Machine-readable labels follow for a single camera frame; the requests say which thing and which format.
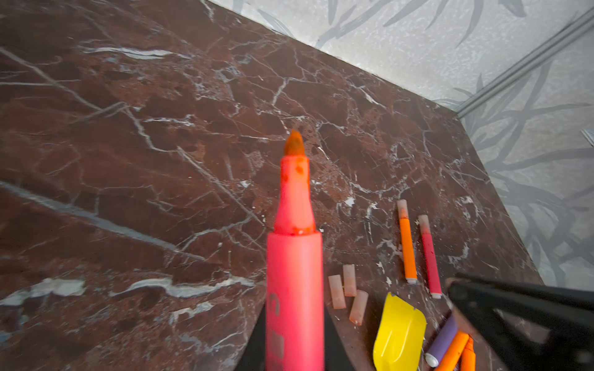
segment wallpaper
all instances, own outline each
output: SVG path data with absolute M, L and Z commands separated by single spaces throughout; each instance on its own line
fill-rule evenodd
M 581 133 L 594 129 L 592 61 L 594 31 L 463 120 L 545 284 L 585 290 L 594 287 L 594 147 Z
M 464 100 L 592 0 L 212 0 L 431 100 Z

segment marker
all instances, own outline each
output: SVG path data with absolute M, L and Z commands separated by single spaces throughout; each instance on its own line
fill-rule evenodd
M 462 351 L 462 363 L 460 365 L 460 371 L 476 371 L 476 354 L 475 354 L 475 342 L 472 337 L 468 338 L 468 343 Z
M 324 370 L 323 282 L 309 159 L 301 135 L 293 131 L 280 162 L 279 210 L 267 242 L 267 370 Z
M 441 299 L 440 273 L 437 270 L 437 260 L 435 259 L 435 250 L 433 249 L 433 237 L 431 237 L 431 228 L 429 226 L 429 217 L 427 215 L 419 215 L 419 226 L 421 227 L 421 238 L 423 239 L 423 248 L 425 249 L 429 292 L 433 299 Z
M 454 340 L 451 342 L 450 348 L 448 348 L 444 358 L 441 360 L 440 365 L 435 371 L 453 371 L 458 364 L 458 360 L 462 355 L 466 343 L 468 343 L 468 338 L 468 334 L 458 331 Z
M 433 344 L 431 344 L 429 350 L 425 353 L 425 360 L 429 366 L 437 367 L 440 365 L 441 360 L 457 333 L 458 324 L 454 316 L 450 315 L 445 325 L 441 328 L 440 333 L 437 334 L 437 338 L 435 338 Z
M 406 282 L 417 283 L 415 250 L 412 247 L 412 236 L 410 235 L 410 220 L 408 218 L 408 208 L 406 200 L 398 201 L 398 218 L 400 219 L 400 237 L 402 239 L 402 257 L 405 261 Z

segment translucent marker cap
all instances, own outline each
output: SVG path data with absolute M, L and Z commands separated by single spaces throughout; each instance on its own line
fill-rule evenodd
M 431 234 L 431 227 L 429 226 L 429 217 L 427 215 L 419 215 L 419 227 L 421 228 L 421 234 Z
M 406 200 L 405 199 L 398 200 L 397 205 L 398 205 L 398 218 L 400 218 L 400 219 L 407 218 L 408 219 L 408 207 L 406 206 Z

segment yellow shovel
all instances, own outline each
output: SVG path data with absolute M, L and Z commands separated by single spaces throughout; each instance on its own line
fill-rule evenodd
M 420 310 L 388 293 L 373 346 L 377 371 L 416 370 L 426 326 L 427 320 Z

